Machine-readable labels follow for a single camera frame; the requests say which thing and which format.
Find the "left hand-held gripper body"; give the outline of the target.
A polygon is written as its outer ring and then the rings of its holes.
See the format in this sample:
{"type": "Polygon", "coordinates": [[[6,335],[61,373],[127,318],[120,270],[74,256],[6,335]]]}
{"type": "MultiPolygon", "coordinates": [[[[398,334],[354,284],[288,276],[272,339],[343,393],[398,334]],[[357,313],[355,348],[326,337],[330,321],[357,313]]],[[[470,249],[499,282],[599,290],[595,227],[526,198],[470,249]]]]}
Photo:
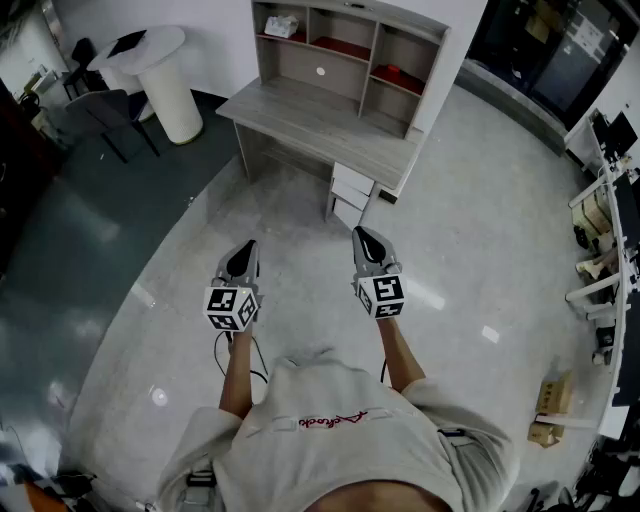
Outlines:
{"type": "Polygon", "coordinates": [[[263,295],[259,275],[231,277],[219,272],[205,289],[203,314],[218,331],[245,332],[257,318],[263,295]]]}

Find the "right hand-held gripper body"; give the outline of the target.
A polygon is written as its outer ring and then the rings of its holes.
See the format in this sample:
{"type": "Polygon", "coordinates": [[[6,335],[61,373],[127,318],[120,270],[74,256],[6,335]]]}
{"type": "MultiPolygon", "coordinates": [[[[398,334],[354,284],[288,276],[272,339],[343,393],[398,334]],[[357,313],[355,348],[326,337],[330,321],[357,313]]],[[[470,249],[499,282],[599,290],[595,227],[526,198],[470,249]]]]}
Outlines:
{"type": "Polygon", "coordinates": [[[384,267],[356,273],[352,285],[369,317],[380,320],[401,314],[406,302],[406,280],[399,263],[392,262],[384,267]]]}

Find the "white tissues pack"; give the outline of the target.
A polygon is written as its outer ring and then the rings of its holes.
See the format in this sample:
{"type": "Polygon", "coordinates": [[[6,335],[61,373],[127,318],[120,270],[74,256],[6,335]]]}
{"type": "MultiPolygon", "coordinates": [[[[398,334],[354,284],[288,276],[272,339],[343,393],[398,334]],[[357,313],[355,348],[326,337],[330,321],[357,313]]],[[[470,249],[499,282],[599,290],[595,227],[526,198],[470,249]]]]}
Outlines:
{"type": "Polygon", "coordinates": [[[299,20],[295,16],[269,16],[264,33],[280,37],[290,37],[298,31],[299,20]]]}

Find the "person's right forearm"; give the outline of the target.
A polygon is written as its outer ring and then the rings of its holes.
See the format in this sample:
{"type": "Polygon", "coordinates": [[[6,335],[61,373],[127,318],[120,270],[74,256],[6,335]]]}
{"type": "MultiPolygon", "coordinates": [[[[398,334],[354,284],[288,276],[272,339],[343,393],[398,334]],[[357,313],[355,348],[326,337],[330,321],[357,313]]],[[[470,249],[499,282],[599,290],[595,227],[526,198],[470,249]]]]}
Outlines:
{"type": "Polygon", "coordinates": [[[412,383],[425,378],[425,372],[414,357],[393,317],[376,321],[392,388],[401,393],[412,383]]]}

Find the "person's left forearm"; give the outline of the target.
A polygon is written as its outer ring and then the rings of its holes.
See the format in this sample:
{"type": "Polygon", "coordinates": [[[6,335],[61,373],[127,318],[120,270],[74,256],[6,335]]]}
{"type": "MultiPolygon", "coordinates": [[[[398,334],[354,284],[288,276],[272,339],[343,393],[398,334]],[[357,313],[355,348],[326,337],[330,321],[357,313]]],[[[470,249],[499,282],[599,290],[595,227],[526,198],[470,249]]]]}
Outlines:
{"type": "Polygon", "coordinates": [[[251,343],[252,328],[233,335],[219,408],[244,419],[251,408],[251,343]]]}

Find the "grey wooden desk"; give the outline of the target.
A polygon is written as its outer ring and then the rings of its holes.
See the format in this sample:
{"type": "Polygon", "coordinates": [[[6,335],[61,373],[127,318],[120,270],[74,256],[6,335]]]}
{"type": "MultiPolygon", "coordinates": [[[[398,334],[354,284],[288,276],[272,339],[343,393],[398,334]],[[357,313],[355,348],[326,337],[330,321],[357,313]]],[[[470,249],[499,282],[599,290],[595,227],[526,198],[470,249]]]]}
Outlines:
{"type": "Polygon", "coordinates": [[[362,214],[363,224],[383,188],[395,189],[411,170],[420,145],[399,134],[384,114],[360,116],[355,101],[293,79],[254,80],[217,110],[230,119],[249,181],[271,162],[326,178],[330,213],[333,167],[339,162],[375,184],[362,214]]]}

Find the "person's beige shirt torso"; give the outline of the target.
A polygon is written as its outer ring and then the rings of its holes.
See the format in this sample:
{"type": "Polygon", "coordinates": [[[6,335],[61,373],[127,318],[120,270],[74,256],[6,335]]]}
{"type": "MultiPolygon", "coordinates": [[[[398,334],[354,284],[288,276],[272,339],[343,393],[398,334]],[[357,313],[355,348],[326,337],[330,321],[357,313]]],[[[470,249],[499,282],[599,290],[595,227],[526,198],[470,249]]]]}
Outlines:
{"type": "Polygon", "coordinates": [[[424,378],[399,393],[323,355],[281,359],[244,419],[196,410],[160,478],[161,512],[304,512],[394,481],[452,512],[497,512],[519,469],[509,436],[424,378]]]}

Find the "large cardboard box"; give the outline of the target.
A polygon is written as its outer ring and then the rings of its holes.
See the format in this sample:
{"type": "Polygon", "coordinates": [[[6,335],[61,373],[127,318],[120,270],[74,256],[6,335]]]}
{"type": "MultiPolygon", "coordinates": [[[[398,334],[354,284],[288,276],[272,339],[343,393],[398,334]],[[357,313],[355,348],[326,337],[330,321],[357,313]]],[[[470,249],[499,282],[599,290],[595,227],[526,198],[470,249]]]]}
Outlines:
{"type": "Polygon", "coordinates": [[[573,374],[564,372],[557,379],[541,382],[535,412],[539,414],[567,414],[573,390],[573,374]]]}

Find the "dark grey chair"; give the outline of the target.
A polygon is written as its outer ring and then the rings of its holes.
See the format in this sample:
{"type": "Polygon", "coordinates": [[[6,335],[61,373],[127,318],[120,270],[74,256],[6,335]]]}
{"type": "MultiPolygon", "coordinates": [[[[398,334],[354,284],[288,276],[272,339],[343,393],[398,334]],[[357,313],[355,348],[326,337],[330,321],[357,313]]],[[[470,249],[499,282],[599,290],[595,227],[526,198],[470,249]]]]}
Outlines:
{"type": "Polygon", "coordinates": [[[111,151],[123,162],[128,160],[110,140],[108,134],[125,126],[133,128],[147,143],[156,157],[155,144],[143,128],[140,118],[149,103],[144,90],[127,94],[123,89],[93,91],[70,101],[64,111],[80,133],[99,135],[111,151]]]}

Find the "small cardboard box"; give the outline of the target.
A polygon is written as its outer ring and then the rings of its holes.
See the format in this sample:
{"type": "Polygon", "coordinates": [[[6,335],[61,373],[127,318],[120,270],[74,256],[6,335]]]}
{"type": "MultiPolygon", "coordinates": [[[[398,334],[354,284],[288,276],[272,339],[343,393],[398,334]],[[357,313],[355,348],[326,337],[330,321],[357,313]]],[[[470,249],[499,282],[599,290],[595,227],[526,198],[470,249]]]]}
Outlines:
{"type": "Polygon", "coordinates": [[[540,445],[542,448],[549,448],[558,444],[563,437],[565,427],[541,422],[533,422],[529,426],[527,440],[540,445]]]}

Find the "white curved workbench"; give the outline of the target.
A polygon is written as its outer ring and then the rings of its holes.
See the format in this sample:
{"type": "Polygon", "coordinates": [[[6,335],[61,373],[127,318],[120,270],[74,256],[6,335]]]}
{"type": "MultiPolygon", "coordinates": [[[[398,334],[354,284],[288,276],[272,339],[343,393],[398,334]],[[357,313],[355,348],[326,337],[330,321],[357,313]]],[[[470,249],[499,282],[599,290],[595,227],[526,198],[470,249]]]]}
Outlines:
{"type": "Polygon", "coordinates": [[[605,190],[611,214],[614,250],[618,270],[611,276],[565,295],[569,303],[576,302],[608,286],[614,288],[614,302],[596,305],[587,310],[590,320],[614,319],[613,346],[611,347],[612,381],[603,413],[597,420],[580,419],[580,428],[594,429],[610,439],[621,437],[631,407],[640,401],[640,217],[637,215],[632,184],[624,165],[607,158],[606,143],[598,136],[602,129],[594,128],[596,114],[586,122],[585,132],[594,147],[595,158],[601,162],[596,181],[569,202],[571,207],[598,188],[605,190]]]}

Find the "black tablet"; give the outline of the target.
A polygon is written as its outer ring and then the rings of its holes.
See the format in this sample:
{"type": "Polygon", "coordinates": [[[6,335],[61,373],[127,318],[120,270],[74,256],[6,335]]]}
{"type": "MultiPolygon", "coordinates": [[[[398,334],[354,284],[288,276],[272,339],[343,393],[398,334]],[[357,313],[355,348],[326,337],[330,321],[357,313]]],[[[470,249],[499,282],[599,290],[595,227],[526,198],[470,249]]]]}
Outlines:
{"type": "Polygon", "coordinates": [[[145,30],[129,33],[116,40],[115,45],[112,47],[108,57],[111,58],[123,52],[127,52],[135,48],[146,34],[145,30]]]}

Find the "black chair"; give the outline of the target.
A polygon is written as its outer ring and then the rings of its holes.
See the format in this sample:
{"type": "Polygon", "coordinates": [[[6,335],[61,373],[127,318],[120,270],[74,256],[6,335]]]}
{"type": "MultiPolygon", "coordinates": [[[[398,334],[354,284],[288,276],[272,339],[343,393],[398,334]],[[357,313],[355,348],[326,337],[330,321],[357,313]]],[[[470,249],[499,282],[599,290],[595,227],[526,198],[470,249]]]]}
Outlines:
{"type": "Polygon", "coordinates": [[[63,87],[70,101],[81,95],[79,85],[84,85],[84,88],[89,92],[108,89],[99,72],[88,70],[88,65],[95,56],[96,52],[89,38],[82,38],[76,43],[71,58],[78,64],[78,67],[63,76],[63,87]]]}

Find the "dark glass door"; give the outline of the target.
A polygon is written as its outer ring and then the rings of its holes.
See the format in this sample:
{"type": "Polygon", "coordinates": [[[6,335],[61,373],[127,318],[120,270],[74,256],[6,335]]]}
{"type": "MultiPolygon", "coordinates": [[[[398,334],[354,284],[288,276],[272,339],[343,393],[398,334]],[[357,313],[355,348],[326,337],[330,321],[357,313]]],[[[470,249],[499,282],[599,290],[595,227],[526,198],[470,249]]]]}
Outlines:
{"type": "Polygon", "coordinates": [[[640,35],[640,0],[487,0],[467,57],[571,129],[640,35]]]}

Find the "black monitor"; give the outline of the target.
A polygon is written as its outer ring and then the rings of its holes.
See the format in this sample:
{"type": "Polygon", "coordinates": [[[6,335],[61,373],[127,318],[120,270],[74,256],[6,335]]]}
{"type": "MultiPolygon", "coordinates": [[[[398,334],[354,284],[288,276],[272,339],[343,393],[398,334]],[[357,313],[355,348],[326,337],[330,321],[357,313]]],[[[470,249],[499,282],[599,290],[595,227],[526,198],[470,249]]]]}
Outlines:
{"type": "Polygon", "coordinates": [[[621,159],[637,140],[638,136],[628,118],[623,112],[620,112],[608,125],[605,141],[606,158],[609,161],[621,159]]]}

